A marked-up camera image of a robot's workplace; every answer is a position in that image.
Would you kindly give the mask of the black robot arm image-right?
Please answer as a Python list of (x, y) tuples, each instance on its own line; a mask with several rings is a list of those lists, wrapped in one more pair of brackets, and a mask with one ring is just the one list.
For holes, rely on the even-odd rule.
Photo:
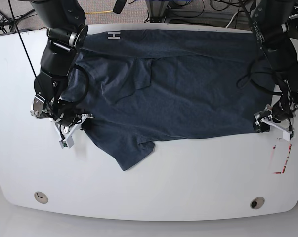
[(289, 122), (289, 135), (293, 136), (292, 119), (298, 110), (298, 60), (288, 35), (288, 18), (293, 0), (255, 0), (250, 8), (250, 28), (267, 59), (275, 84), (279, 86), (280, 99), (255, 113), (254, 130), (269, 131), (282, 121)]

